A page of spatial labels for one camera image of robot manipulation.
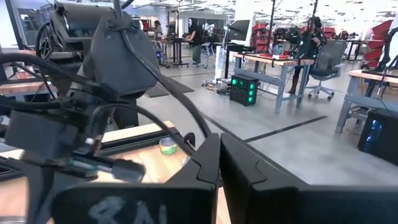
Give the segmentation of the red tray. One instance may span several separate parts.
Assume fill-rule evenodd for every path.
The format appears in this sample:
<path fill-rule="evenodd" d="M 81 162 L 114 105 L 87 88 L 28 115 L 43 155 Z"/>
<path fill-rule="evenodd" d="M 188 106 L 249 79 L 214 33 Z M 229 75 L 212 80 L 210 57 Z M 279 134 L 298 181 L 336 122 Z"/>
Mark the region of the red tray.
<path fill-rule="evenodd" d="M 290 56 L 289 55 L 275 55 L 275 54 L 260 54 L 261 57 L 264 58 L 269 58 L 269 59 L 273 59 L 273 60 L 289 60 Z"/>

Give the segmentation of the black stand pole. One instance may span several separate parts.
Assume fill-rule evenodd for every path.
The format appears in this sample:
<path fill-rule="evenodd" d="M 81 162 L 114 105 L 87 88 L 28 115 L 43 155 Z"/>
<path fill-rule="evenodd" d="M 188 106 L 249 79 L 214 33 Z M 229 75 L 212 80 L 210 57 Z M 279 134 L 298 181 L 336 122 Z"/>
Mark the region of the black stand pole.
<path fill-rule="evenodd" d="M 272 50 L 272 44 L 271 44 L 271 36 L 272 36 L 272 29 L 273 29 L 273 24 L 274 24 L 274 13 L 275 13 L 275 1 L 272 0 L 272 11 L 271 11 L 271 20 L 269 23 L 269 30 L 268 30 L 268 38 L 267 38 L 267 53 L 271 53 Z"/>

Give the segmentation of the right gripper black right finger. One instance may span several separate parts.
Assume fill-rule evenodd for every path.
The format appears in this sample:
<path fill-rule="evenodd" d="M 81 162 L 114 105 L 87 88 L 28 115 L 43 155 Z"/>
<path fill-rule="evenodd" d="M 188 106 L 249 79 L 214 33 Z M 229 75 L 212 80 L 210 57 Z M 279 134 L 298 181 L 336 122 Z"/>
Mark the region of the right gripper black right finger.
<path fill-rule="evenodd" d="M 308 185 L 221 135 L 232 224 L 398 224 L 398 188 Z"/>

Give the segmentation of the grey office chair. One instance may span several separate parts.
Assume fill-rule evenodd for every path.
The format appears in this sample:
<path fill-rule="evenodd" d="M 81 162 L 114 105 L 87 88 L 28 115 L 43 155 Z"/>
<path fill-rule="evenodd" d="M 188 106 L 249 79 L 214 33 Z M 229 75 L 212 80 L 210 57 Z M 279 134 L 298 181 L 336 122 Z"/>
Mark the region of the grey office chair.
<path fill-rule="evenodd" d="M 338 78 L 342 74 L 342 68 L 344 67 L 342 59 L 345 48 L 345 40 L 330 39 L 320 49 L 316 63 L 309 71 L 309 75 L 314 80 L 318 80 L 319 83 L 317 86 L 306 87 L 306 89 L 311 89 L 308 93 L 309 98 L 318 95 L 320 92 L 326 93 L 328 95 L 328 100 L 331 100 L 334 97 L 335 91 L 324 87 L 322 82 Z"/>

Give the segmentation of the wooden side table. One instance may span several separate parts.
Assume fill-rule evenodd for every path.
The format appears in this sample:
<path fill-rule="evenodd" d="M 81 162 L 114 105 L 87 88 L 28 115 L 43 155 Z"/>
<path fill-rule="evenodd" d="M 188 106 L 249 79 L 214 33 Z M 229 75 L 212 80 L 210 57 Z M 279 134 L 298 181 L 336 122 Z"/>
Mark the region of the wooden side table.
<path fill-rule="evenodd" d="M 5 96 L 24 96 L 52 92 L 54 97 L 57 97 L 58 90 L 56 87 L 50 82 L 47 83 L 49 90 L 40 77 L 34 78 L 27 72 L 14 72 L 6 82 L 0 83 L 0 94 Z"/>

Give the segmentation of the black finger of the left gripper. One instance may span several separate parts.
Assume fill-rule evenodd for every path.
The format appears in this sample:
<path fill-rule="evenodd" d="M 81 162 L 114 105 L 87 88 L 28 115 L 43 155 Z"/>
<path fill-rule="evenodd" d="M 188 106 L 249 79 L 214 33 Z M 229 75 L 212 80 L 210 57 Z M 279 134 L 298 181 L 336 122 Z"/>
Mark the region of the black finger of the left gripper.
<path fill-rule="evenodd" d="M 53 198 L 76 184 L 93 180 L 93 171 L 57 171 L 31 169 L 26 171 L 29 182 L 27 224 L 46 224 L 51 217 Z"/>
<path fill-rule="evenodd" d="M 95 172 L 106 172 L 115 179 L 126 182 L 141 182 L 146 174 L 144 165 L 125 159 L 108 157 L 76 157 L 70 165 Z"/>

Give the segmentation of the grey leg wooden workbench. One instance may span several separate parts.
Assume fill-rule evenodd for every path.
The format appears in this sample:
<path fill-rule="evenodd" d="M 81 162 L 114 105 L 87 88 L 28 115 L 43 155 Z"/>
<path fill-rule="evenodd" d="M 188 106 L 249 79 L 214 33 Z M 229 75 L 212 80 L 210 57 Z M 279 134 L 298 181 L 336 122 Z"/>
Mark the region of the grey leg wooden workbench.
<path fill-rule="evenodd" d="M 240 74 L 240 75 L 245 75 L 251 78 L 258 79 L 261 82 L 275 85 L 277 87 L 277 92 L 271 92 L 268 90 L 263 90 L 265 93 L 269 93 L 271 95 L 276 96 L 275 99 L 275 109 L 274 113 L 279 114 L 280 113 L 280 108 L 282 106 L 283 101 L 289 101 L 289 100 L 296 100 L 296 107 L 300 107 L 302 104 L 302 100 L 305 96 L 304 91 L 305 87 L 307 85 L 307 79 L 309 76 L 309 70 L 310 66 L 313 64 L 314 60 L 312 59 L 283 59 L 283 60 L 277 60 L 273 58 L 267 58 L 263 57 L 260 54 L 244 54 L 244 53 L 236 53 L 234 54 L 235 58 L 235 66 L 234 66 L 234 73 L 235 74 Z M 242 66 L 242 61 L 243 60 L 248 60 L 254 62 L 254 70 L 248 70 L 246 68 L 243 68 Z M 280 67 L 280 75 L 278 77 L 272 77 L 270 75 L 267 75 L 265 72 L 260 73 L 259 68 L 260 68 L 260 63 L 263 63 L 264 65 L 270 65 L 272 67 Z M 287 75 L 288 75 L 288 69 L 292 68 L 293 70 L 295 69 L 296 66 L 302 66 L 303 69 L 303 74 L 301 76 L 300 84 L 298 86 L 298 91 L 296 95 L 286 95 L 285 92 L 285 86 L 287 84 Z"/>
<path fill-rule="evenodd" d="M 383 78 L 382 75 L 375 75 L 369 72 L 362 72 L 362 70 L 352 70 L 348 73 L 350 77 L 349 85 L 344 97 L 343 106 L 341 107 L 340 115 L 336 124 L 335 133 L 342 133 L 346 121 L 350 118 L 366 120 L 364 116 L 352 114 L 351 111 L 360 106 L 366 108 L 385 108 L 391 112 L 398 113 L 398 103 L 391 103 L 386 100 L 373 98 L 371 96 L 364 96 L 357 93 L 357 86 L 360 79 L 368 79 L 371 81 L 384 81 L 393 84 L 398 84 L 398 70 L 391 70 L 389 74 Z"/>

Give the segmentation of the black computer monitor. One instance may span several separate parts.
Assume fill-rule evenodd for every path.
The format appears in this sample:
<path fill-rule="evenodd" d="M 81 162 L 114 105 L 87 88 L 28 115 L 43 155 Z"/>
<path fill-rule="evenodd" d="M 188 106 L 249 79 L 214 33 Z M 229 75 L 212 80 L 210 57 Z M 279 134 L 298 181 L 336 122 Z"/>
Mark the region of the black computer monitor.
<path fill-rule="evenodd" d="M 228 26 L 228 40 L 245 41 L 250 20 L 236 20 Z"/>

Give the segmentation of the white upright panel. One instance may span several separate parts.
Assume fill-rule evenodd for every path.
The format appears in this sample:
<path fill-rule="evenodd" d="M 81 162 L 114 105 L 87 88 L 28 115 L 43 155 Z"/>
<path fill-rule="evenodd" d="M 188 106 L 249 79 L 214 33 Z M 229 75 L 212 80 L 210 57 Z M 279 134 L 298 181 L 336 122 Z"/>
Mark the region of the white upright panel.
<path fill-rule="evenodd" d="M 223 62 L 224 62 L 224 48 L 222 45 L 216 47 L 216 60 L 215 60 L 215 80 L 223 77 Z"/>

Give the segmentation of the black tripod stand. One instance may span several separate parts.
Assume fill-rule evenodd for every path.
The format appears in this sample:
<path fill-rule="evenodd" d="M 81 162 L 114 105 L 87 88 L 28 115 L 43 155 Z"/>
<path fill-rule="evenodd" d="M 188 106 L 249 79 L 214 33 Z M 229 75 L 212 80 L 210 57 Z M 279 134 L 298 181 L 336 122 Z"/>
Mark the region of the black tripod stand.
<path fill-rule="evenodd" d="M 391 58 L 389 56 L 389 51 L 390 51 L 390 46 L 391 46 L 391 41 L 395 33 L 398 32 L 398 27 L 395 27 L 390 30 L 388 33 L 386 39 L 385 39 L 385 45 L 384 45 L 384 55 L 379 62 L 377 66 L 377 71 L 382 72 L 387 68 L 387 63 L 390 62 Z"/>

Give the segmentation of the person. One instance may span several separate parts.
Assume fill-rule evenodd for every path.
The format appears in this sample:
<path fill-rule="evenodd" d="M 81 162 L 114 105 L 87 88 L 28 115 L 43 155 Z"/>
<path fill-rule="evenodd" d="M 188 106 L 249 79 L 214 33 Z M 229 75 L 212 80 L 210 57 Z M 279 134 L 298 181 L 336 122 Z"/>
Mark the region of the person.
<path fill-rule="evenodd" d="M 307 22 L 307 29 L 294 51 L 294 59 L 312 59 L 316 61 L 320 49 L 326 44 L 326 37 L 321 31 L 322 23 L 319 17 L 313 16 Z"/>
<path fill-rule="evenodd" d="M 188 28 L 189 33 L 187 35 L 187 40 L 191 42 L 193 46 L 193 65 L 199 66 L 201 64 L 201 45 L 203 44 L 203 34 L 201 28 L 197 24 L 197 20 L 192 17 L 188 19 Z"/>
<path fill-rule="evenodd" d="M 157 40 L 162 38 L 163 33 L 160 21 L 158 20 L 154 21 L 153 31 L 154 31 L 154 39 Z"/>

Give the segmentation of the black monitor desk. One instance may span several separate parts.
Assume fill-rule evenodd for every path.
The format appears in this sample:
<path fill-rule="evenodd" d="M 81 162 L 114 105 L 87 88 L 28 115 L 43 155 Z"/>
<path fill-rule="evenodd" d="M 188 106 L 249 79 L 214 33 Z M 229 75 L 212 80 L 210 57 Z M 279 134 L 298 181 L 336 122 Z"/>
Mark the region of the black monitor desk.
<path fill-rule="evenodd" d="M 255 51 L 254 47 L 248 47 L 245 45 L 240 45 L 240 44 L 227 44 L 224 48 L 226 50 L 224 54 L 224 60 L 225 60 L 225 67 L 224 67 L 224 78 L 228 78 L 229 75 L 229 56 L 231 52 L 249 52 L 253 53 Z"/>

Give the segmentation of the black computer green lights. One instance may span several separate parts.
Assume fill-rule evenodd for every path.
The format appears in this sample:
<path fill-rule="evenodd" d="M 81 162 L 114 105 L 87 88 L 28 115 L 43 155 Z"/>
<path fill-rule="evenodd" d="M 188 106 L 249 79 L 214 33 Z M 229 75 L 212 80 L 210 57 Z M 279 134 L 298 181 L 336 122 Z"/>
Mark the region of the black computer green lights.
<path fill-rule="evenodd" d="M 231 77 L 229 99 L 243 106 L 251 106 L 256 103 L 258 79 L 236 74 Z"/>

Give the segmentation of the black standing desk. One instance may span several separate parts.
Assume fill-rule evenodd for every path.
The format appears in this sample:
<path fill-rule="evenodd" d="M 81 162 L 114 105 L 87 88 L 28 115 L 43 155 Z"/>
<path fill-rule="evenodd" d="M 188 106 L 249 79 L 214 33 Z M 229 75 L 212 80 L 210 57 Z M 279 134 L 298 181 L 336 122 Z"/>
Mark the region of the black standing desk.
<path fill-rule="evenodd" d="M 182 60 L 182 44 L 184 42 L 186 42 L 186 40 L 179 37 L 162 39 L 160 41 L 163 51 L 164 67 L 189 67 L 189 63 L 185 63 Z"/>

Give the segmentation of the black computer blue light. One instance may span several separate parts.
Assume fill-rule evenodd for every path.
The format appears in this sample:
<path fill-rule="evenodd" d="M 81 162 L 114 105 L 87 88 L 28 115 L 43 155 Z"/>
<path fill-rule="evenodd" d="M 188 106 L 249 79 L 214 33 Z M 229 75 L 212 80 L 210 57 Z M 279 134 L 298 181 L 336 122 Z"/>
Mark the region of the black computer blue light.
<path fill-rule="evenodd" d="M 398 166 L 398 112 L 384 108 L 369 111 L 358 150 Z"/>

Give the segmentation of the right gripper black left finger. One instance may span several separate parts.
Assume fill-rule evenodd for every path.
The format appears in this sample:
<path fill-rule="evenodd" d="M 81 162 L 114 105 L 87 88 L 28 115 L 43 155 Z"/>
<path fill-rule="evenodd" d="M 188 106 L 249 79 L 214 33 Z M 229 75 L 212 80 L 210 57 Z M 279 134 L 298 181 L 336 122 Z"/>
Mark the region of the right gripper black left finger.
<path fill-rule="evenodd" d="M 215 224 L 220 135 L 211 134 L 164 184 L 92 182 L 60 192 L 55 224 Z"/>

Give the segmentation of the red bin rack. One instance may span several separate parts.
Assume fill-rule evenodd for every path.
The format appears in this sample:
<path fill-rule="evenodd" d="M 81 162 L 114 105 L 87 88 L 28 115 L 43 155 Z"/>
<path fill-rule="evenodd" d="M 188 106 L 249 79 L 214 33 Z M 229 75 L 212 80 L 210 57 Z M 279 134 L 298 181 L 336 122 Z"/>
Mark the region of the red bin rack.
<path fill-rule="evenodd" d="M 251 47 L 256 53 L 267 53 L 271 43 L 271 31 L 268 23 L 256 23 L 252 28 Z"/>
<path fill-rule="evenodd" d="M 365 39 L 367 51 L 363 55 L 362 69 L 377 68 L 392 22 L 388 20 L 371 29 L 371 36 Z"/>

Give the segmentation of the small green label can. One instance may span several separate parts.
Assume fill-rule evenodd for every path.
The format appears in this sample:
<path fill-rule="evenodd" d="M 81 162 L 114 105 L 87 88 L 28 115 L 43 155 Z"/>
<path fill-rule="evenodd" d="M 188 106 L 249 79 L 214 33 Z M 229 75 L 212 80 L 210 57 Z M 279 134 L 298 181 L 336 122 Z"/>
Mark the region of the small green label can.
<path fill-rule="evenodd" d="M 167 138 L 162 138 L 159 141 L 159 147 L 161 153 L 170 155 L 177 152 L 178 145 L 172 138 L 167 137 Z"/>

